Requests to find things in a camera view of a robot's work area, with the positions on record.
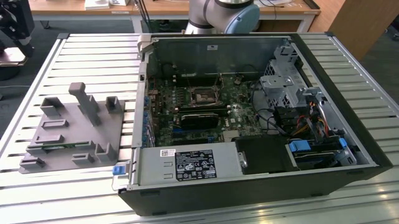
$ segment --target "gray carpet floor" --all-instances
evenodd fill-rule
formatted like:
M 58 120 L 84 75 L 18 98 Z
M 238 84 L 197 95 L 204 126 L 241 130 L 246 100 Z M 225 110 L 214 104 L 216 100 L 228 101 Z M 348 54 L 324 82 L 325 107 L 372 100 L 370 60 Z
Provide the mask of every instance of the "gray carpet floor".
M 6 81 L 0 81 L 0 86 L 30 85 L 58 33 L 130 33 L 133 31 L 129 21 L 51 21 L 49 25 L 50 29 L 42 29 L 39 23 L 35 22 L 30 42 L 35 49 L 34 55 L 21 68 L 18 75 Z M 0 39 L 5 40 L 6 45 L 10 45 L 2 33 L 0 33 Z M 380 37 L 361 60 L 361 64 L 388 94 L 399 102 L 399 42 L 392 41 L 388 34 Z M 0 137 L 26 91 L 27 88 L 23 87 L 0 88 L 0 94 L 3 95 L 0 100 Z

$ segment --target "blue tab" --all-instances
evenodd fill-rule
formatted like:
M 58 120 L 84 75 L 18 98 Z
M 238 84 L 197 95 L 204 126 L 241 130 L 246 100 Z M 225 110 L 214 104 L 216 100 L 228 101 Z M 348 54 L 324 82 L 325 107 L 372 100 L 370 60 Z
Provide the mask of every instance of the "blue tab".
M 125 174 L 125 167 L 124 166 L 114 166 L 112 168 L 112 175 L 124 175 Z
M 289 146 L 290 152 L 310 150 L 310 146 L 309 146 L 309 143 L 306 142 L 306 140 L 292 141 L 288 146 Z
M 345 147 L 348 146 L 348 143 L 346 143 L 346 141 L 345 141 L 344 138 L 340 138 L 340 139 L 338 139 L 338 143 L 341 144 L 341 147 L 342 147 L 342 148 L 345 148 Z

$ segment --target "white sticker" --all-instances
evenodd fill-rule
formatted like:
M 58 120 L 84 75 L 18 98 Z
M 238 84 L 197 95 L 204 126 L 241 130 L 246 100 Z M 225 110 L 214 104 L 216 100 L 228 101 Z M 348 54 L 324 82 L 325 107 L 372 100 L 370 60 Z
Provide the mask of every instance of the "white sticker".
M 174 149 L 161 149 L 161 157 L 164 156 L 174 156 Z
M 206 50 L 217 50 L 217 45 L 208 45 Z
M 128 14 L 129 12 L 128 11 L 112 11 L 110 13 L 112 14 Z

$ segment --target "warning label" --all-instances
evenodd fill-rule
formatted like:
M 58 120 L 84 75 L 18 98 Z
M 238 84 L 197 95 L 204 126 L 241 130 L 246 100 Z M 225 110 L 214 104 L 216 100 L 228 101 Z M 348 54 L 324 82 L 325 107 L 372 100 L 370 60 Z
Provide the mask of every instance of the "warning label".
M 176 153 L 174 161 L 177 181 L 216 178 L 212 150 Z

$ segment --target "aluminum table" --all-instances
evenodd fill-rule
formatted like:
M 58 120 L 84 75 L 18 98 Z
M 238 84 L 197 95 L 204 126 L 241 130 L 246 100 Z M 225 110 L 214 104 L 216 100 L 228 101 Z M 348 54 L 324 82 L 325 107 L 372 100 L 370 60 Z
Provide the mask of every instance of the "aluminum table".
M 0 141 L 0 223 L 392 223 L 399 221 L 399 107 L 334 37 L 300 34 L 361 119 L 393 168 L 328 196 L 158 217 L 140 217 L 112 189 L 112 167 L 22 175 L 25 147 L 39 121 L 38 104 L 84 82 L 96 100 L 126 101 L 120 161 L 130 157 L 138 34 L 78 34 L 57 39 Z M 316 85 L 310 72 L 305 74 Z

